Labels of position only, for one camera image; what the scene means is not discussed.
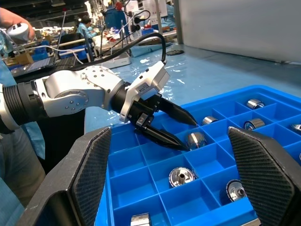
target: hand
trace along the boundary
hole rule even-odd
[[[25,23],[28,25],[29,33],[28,38],[29,40],[34,39],[34,29],[32,28],[31,24],[25,20],[24,18],[14,14],[4,8],[0,8],[0,25],[8,29],[14,24],[18,23]]]

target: textured gripper pad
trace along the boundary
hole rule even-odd
[[[299,222],[300,166],[270,137],[234,127],[228,135],[242,185],[262,225]]]
[[[86,158],[75,178],[72,196],[86,226],[93,226],[103,193],[111,130],[96,137],[88,148]]]

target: metal part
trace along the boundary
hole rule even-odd
[[[246,197],[246,192],[240,180],[231,180],[227,183],[226,192],[231,202],[237,201]]]
[[[249,100],[249,101],[246,103],[246,105],[247,105],[249,108],[253,109],[253,110],[265,106],[265,104],[264,104],[262,101],[257,100],[257,99],[251,99],[251,100]]]
[[[218,121],[218,119],[214,118],[213,116],[206,116],[203,120],[202,120],[202,125],[208,125],[212,122]]]
[[[244,123],[244,128],[247,130],[257,129],[261,126],[265,126],[264,121],[262,121],[261,119],[252,119]]]
[[[293,130],[301,134],[301,124],[292,124]]]
[[[196,179],[195,174],[188,168],[178,167],[169,174],[169,183],[172,187],[177,187]]]
[[[190,149],[197,149],[206,145],[204,134],[199,132],[188,134],[186,137],[186,142]]]
[[[151,226],[149,213],[133,215],[131,218],[131,226]]]

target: white wall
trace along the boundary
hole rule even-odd
[[[301,62],[301,0],[180,0],[185,45]]]

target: white controller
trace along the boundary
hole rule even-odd
[[[25,23],[19,23],[11,26],[7,30],[7,34],[13,39],[18,42],[20,41],[28,41],[28,33],[29,28],[28,25]]]

